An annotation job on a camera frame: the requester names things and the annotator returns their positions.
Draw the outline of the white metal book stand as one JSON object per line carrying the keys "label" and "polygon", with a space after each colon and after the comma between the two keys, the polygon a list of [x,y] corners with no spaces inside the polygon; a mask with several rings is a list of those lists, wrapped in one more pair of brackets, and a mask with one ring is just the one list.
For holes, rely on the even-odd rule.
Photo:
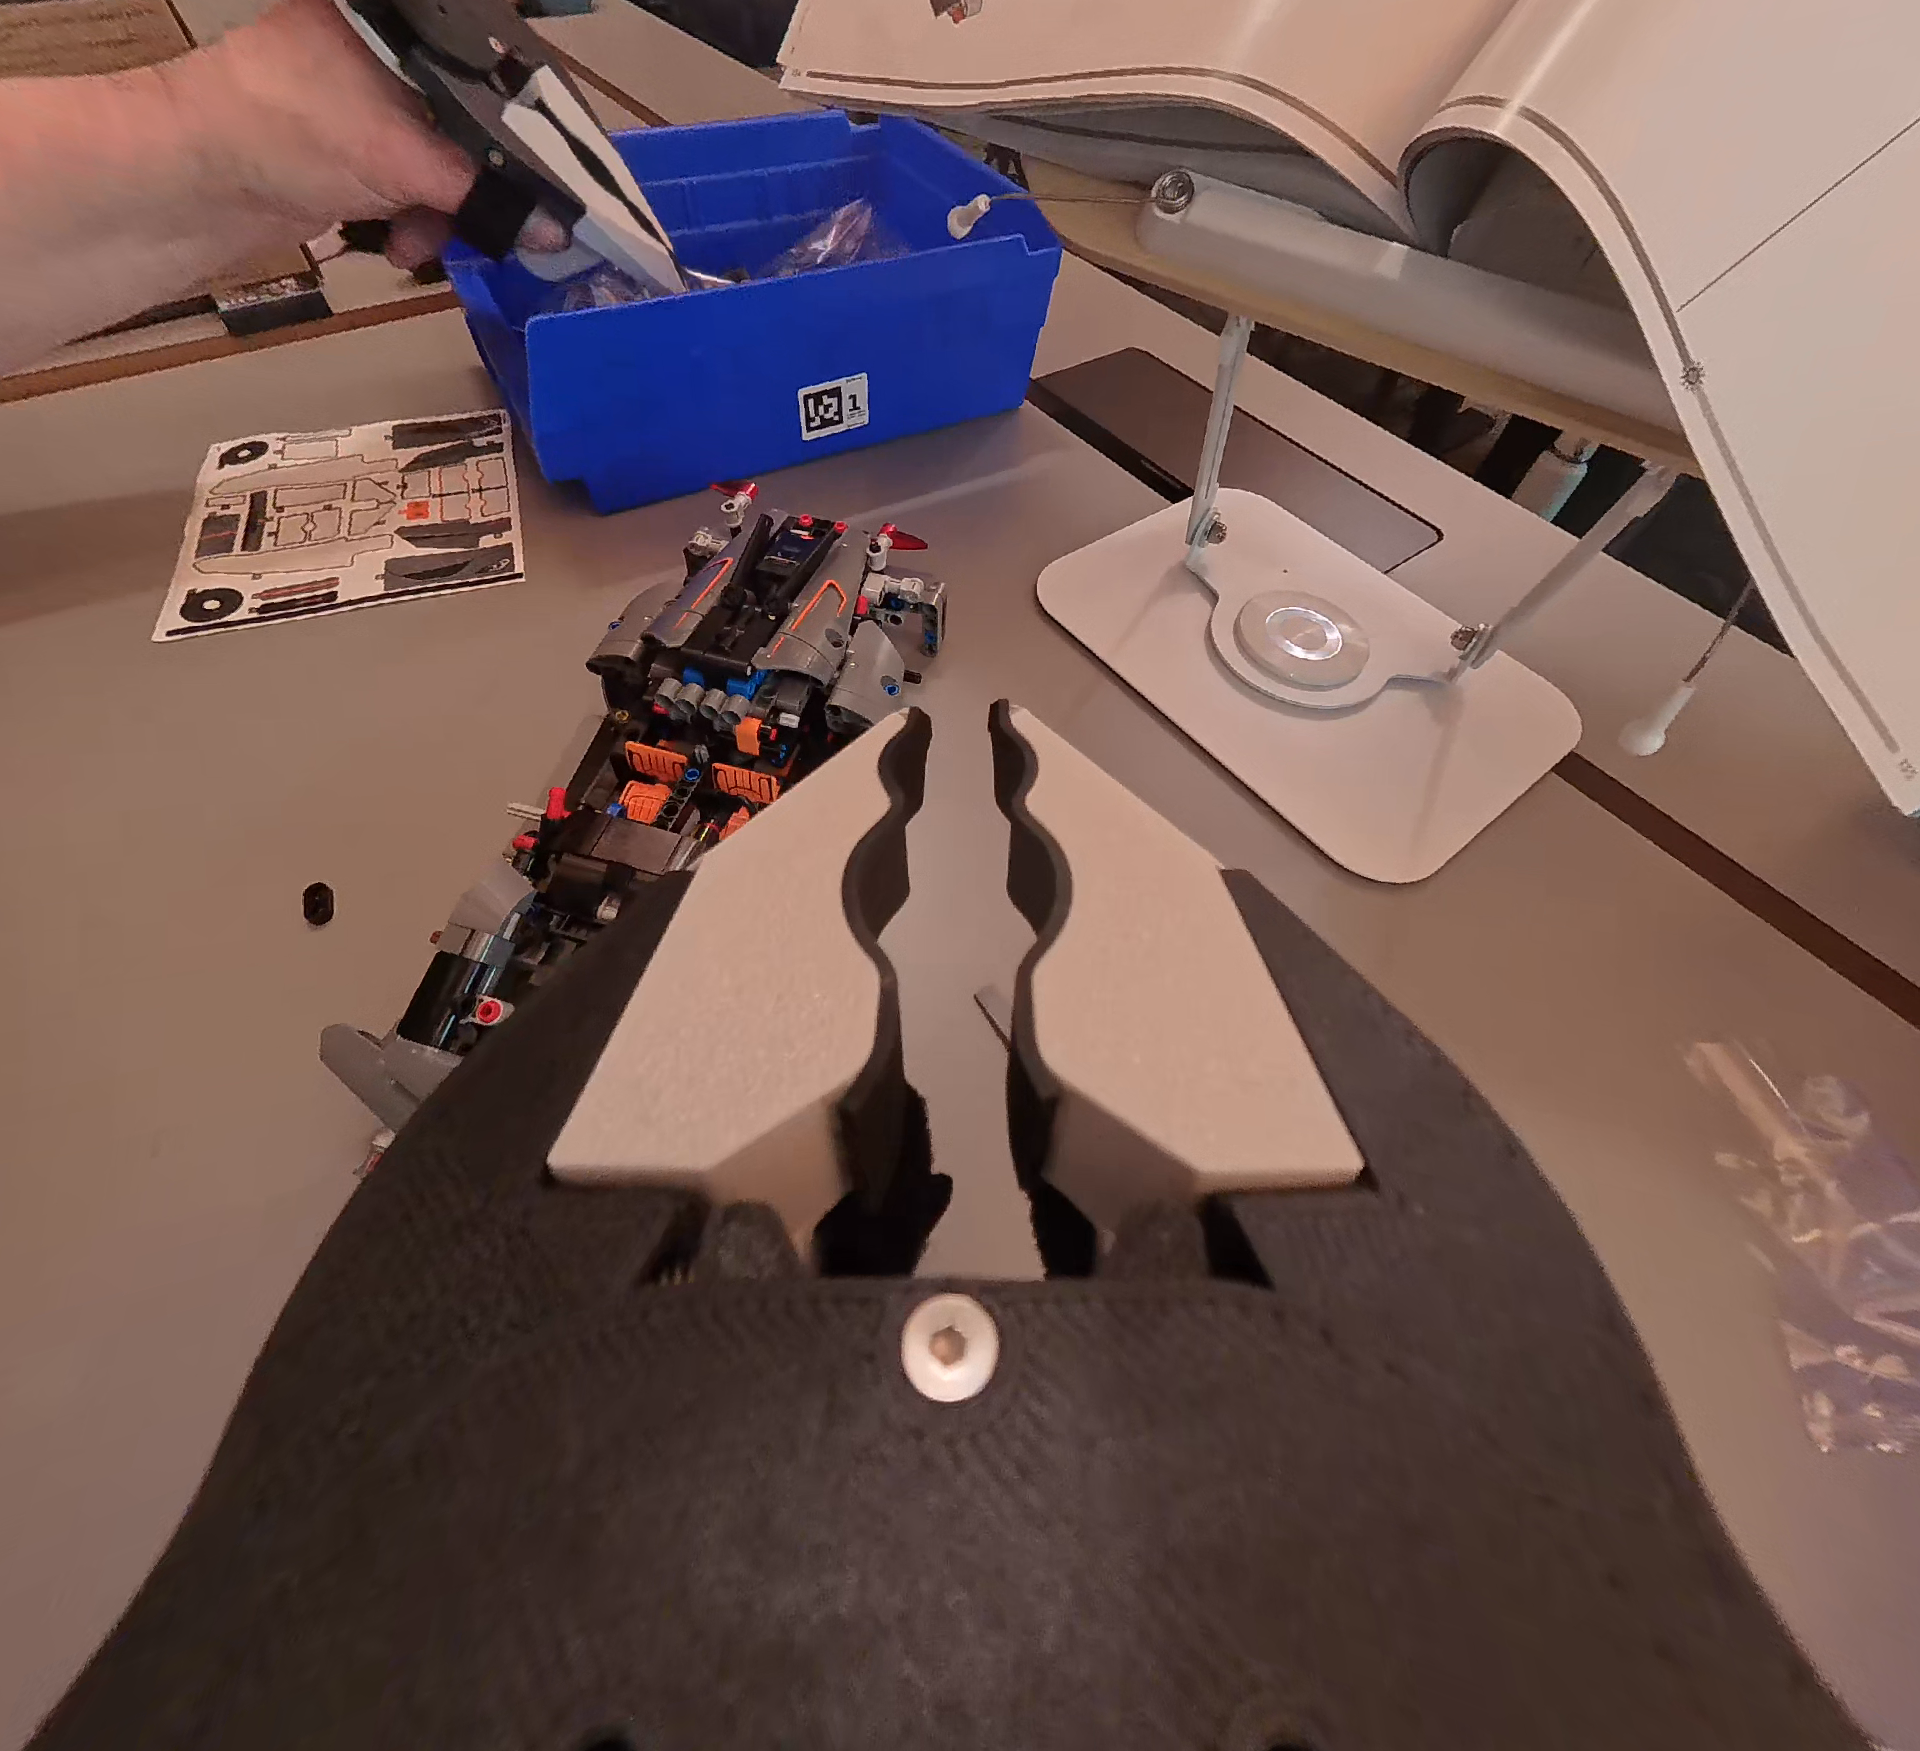
{"label": "white metal book stand", "polygon": [[[1154,181],[1140,243],[1243,289],[1339,291],[1402,283],[1414,317],[1452,299],[1467,339],[1522,352],[1563,390],[1603,358],[1592,307],[1423,251],[1369,239],[1189,171]],[[1045,612],[1339,866],[1414,884],[1571,756],[1580,714],[1505,642],[1679,482],[1645,468],[1549,574],[1493,624],[1456,624],[1389,572],[1276,500],[1223,486],[1236,386],[1256,321],[1223,331],[1209,424],[1187,510],[1178,502],[1100,538],[1036,580]]]}

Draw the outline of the document holder with paper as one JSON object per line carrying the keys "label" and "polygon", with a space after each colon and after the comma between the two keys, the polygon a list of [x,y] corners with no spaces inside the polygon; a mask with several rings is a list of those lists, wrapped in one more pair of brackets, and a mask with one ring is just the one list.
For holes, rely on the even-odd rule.
{"label": "document holder with paper", "polygon": [[306,269],[295,275],[229,281],[207,291],[213,315],[230,339],[256,339],[300,325],[320,325],[333,317],[323,275]]}

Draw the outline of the lego instruction booklet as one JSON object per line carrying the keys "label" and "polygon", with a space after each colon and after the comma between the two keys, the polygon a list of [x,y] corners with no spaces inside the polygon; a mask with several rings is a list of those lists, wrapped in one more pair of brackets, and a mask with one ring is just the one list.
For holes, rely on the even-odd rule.
{"label": "lego instruction booklet", "polygon": [[1917,814],[1917,0],[799,0],[783,85],[1465,257],[1563,199],[1790,654]]}

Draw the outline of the blue bin with square tag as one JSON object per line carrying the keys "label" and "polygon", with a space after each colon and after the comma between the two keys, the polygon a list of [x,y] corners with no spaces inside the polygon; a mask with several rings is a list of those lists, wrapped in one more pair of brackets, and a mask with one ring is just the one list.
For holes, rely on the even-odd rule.
{"label": "blue bin with square tag", "polygon": [[613,143],[694,271],[754,277],[858,199],[899,255],[539,317],[549,285],[452,247],[450,287],[549,484],[620,514],[1027,396],[1060,239],[1036,203],[928,127],[802,111]]}

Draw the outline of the person's left forearm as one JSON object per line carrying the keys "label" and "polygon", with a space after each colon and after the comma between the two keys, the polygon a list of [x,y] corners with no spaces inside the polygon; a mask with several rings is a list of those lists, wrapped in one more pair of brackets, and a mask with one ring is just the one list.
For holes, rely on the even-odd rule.
{"label": "person's left forearm", "polygon": [[185,69],[3,87],[3,372],[208,279]]}

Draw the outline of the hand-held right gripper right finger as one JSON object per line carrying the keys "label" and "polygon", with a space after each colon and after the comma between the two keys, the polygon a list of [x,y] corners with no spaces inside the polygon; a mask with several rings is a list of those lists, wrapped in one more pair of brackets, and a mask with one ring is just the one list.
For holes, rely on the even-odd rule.
{"label": "hand-held right gripper right finger", "polygon": [[1028,924],[1009,1142],[1049,1278],[1127,1224],[1357,1188],[1364,1156],[1240,896],[1250,884],[1031,710],[989,712],[1006,894]]}

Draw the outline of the grey and black lego car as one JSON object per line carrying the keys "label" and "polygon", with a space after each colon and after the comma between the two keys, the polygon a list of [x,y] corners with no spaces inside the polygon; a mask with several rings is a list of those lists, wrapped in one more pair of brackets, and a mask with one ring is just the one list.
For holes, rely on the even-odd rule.
{"label": "grey and black lego car", "polygon": [[324,1068],[376,1120],[364,1174],[565,960],[904,708],[943,650],[948,588],[901,564],[922,538],[770,508],[751,482],[723,496],[727,522],[684,544],[684,576],[638,594],[592,650],[605,714],[584,756],[517,808],[396,1026],[324,1030]]}

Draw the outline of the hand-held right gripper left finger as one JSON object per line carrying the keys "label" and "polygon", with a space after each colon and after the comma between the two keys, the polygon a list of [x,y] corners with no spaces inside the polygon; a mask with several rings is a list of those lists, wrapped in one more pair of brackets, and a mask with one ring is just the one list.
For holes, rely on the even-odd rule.
{"label": "hand-held right gripper left finger", "polygon": [[770,1208],[829,1274],[909,1274],[948,1210],[882,932],[932,722],[887,716],[689,876],[549,1156],[568,1186]]}

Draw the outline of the lego sticker sheet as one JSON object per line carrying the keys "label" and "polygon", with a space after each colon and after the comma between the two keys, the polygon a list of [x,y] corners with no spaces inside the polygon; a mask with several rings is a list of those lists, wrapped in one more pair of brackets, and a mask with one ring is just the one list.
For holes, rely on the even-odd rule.
{"label": "lego sticker sheet", "polygon": [[155,642],[523,574],[510,414],[259,430],[207,450]]}

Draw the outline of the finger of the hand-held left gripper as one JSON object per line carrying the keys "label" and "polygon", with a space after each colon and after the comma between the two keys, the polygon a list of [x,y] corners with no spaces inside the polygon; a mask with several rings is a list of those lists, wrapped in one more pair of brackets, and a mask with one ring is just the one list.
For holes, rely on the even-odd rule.
{"label": "finger of the hand-held left gripper", "polygon": [[528,163],[577,209],[575,273],[599,261],[628,279],[691,279],[617,147],[551,65],[528,77]]}
{"label": "finger of the hand-held left gripper", "polygon": [[501,135],[570,211],[570,245],[630,277],[680,287],[671,235],[617,157],[613,143],[570,99],[517,99],[501,115]]}

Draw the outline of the empty clear plastic bag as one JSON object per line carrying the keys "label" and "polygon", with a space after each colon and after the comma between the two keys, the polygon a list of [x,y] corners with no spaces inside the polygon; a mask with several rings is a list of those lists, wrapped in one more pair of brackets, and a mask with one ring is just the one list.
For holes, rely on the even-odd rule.
{"label": "empty clear plastic bag", "polygon": [[1716,1154],[1774,1302],[1809,1440],[1824,1454],[1918,1444],[1918,1188],[1867,1098],[1741,1044],[1692,1044],[1696,1082],[1741,1118]]}

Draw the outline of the clear bag of lego pieces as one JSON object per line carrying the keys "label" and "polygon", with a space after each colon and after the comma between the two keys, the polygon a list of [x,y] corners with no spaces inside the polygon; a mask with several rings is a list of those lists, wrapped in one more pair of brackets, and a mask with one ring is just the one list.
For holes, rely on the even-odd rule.
{"label": "clear bag of lego pieces", "polygon": [[691,273],[686,275],[684,287],[666,287],[651,277],[630,277],[613,263],[601,261],[577,277],[552,283],[540,299],[539,317],[572,317],[592,311],[692,299],[749,283],[753,283],[753,277],[746,271],[732,269],[718,277]]}
{"label": "clear bag of lego pieces", "polygon": [[878,219],[874,203],[853,201],[806,233],[767,267],[754,283],[819,277],[867,263],[887,263],[899,255],[899,243]]}

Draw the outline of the person's left hand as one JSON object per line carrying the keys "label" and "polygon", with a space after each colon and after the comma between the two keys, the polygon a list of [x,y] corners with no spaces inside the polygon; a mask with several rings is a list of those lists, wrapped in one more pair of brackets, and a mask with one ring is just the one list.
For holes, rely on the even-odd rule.
{"label": "person's left hand", "polygon": [[381,223],[396,271],[441,259],[474,167],[335,0],[282,0],[171,73],[221,251],[250,259]]}

